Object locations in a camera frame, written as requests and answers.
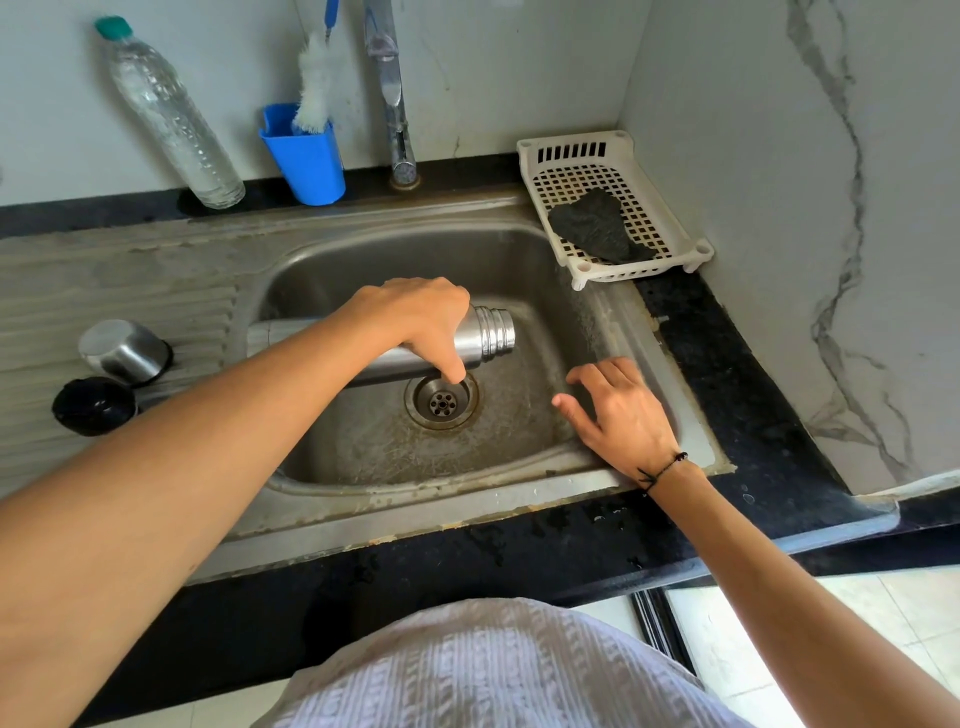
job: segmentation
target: faucet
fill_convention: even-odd
[[[410,145],[407,110],[403,106],[400,79],[400,49],[396,45],[394,8],[391,0],[364,0],[364,45],[376,62],[380,91],[386,103],[387,136],[394,173],[391,183],[399,189],[417,186],[417,162]]]

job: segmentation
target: marble wall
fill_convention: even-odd
[[[956,3],[656,0],[621,114],[858,494],[960,481],[958,27]]]
[[[418,159],[512,152],[524,136],[616,122],[651,0],[394,0]],[[124,106],[90,23],[127,17],[180,73],[244,179],[278,174],[261,109],[296,101],[324,0],[0,3],[0,205],[182,183]],[[330,39],[331,115],[348,169],[390,160],[363,0]]]

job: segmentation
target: drain strainer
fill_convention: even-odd
[[[407,412],[418,425],[429,429],[451,429],[466,422],[477,406],[477,383],[467,375],[459,384],[450,384],[440,375],[411,379],[404,393]]]

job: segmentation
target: hand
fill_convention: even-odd
[[[632,480],[640,470],[656,475],[680,452],[677,438],[636,364],[623,356],[574,367],[568,384],[583,384],[593,398],[597,421],[571,395],[552,402],[584,445]]]
[[[406,344],[456,384],[467,369],[453,344],[453,333],[469,305],[467,289],[445,278],[390,279],[381,286],[364,286],[338,313],[373,322],[386,349]]]

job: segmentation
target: white plastic basket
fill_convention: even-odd
[[[693,273],[713,257],[705,238],[692,240],[657,189],[634,159],[634,141],[626,132],[597,132],[521,139],[520,173],[533,197],[550,245],[560,265],[573,277],[573,289],[582,290],[588,280],[645,278],[675,265]],[[657,257],[615,265],[588,255],[550,227],[551,208],[574,203],[594,187],[610,192],[620,201],[624,228],[637,245],[652,249]]]

